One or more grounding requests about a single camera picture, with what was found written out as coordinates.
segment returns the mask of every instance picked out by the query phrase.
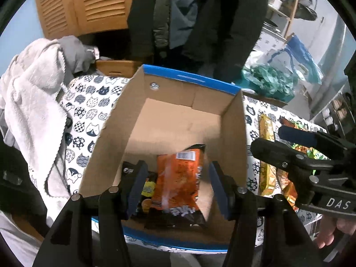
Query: barcode label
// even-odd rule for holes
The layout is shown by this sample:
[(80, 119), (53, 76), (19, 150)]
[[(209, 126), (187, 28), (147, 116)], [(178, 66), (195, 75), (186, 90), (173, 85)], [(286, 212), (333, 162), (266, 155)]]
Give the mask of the barcode label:
[(176, 158), (177, 159), (195, 160), (195, 151), (177, 153)]

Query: black snack bag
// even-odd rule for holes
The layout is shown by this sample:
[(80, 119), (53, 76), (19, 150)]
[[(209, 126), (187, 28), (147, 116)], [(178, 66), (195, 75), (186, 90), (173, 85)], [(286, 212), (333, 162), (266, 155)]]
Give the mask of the black snack bag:
[[(121, 175), (126, 176), (127, 174), (130, 174), (133, 171), (134, 166), (135, 165), (132, 163), (123, 162)], [(133, 218), (144, 218), (147, 216), (152, 204), (151, 197), (154, 194), (157, 177), (157, 173), (148, 171), (148, 177), (141, 193), (140, 202), (137, 205), (136, 212), (132, 215)]]

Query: blue box rim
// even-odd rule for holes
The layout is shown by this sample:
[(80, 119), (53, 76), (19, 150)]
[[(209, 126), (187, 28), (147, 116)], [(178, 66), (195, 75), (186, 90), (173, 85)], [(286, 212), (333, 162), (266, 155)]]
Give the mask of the blue box rim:
[[(98, 219), (96, 219), (95, 217), (92, 217), (91, 220), (96, 223), (99, 223)], [(169, 248), (185, 249), (185, 250), (199, 251), (199, 252), (214, 252), (214, 253), (219, 253), (219, 252), (226, 253), (227, 248), (229, 247), (228, 245), (223, 245), (223, 244), (221, 245), (204, 244), (204, 243), (180, 241), (176, 239), (161, 238), (125, 226), (122, 226), (122, 229), (123, 229), (123, 233), (126, 236), (157, 246), (165, 246)]]
[(165, 78), (175, 79), (184, 82), (190, 82), (194, 84), (198, 84), (207, 88), (219, 90), (225, 93), (229, 93), (232, 95), (236, 95), (240, 91), (240, 87), (237, 85), (226, 83), (220, 80), (216, 80), (213, 78), (201, 76), (198, 74), (193, 74), (189, 72), (184, 72), (180, 70), (154, 66), (154, 65), (143, 65), (145, 74), (156, 75)]

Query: orange snack bag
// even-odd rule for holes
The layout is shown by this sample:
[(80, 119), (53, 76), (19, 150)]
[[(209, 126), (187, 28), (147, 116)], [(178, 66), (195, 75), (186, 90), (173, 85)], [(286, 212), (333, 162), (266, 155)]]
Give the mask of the orange snack bag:
[(185, 227), (205, 223), (196, 204), (205, 145), (157, 157), (158, 178), (146, 227)]
[(287, 199), (289, 204), (293, 207), (293, 210), (297, 210), (297, 206), (295, 206), (295, 201), (298, 197), (297, 191), (295, 190), (295, 186), (293, 182), (289, 182), (288, 186), (284, 189), (284, 197)]

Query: white towel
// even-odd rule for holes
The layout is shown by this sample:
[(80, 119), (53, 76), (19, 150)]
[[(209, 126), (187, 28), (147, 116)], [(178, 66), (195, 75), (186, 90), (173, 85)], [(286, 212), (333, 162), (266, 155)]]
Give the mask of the white towel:
[(56, 101), (64, 75), (58, 41), (38, 39), (12, 59), (0, 78), (0, 108), (24, 159), (36, 172), (37, 188), (53, 220), (69, 198), (68, 192), (51, 196), (47, 182), (52, 169), (56, 171), (55, 161), (64, 154), (59, 148), (67, 114)]

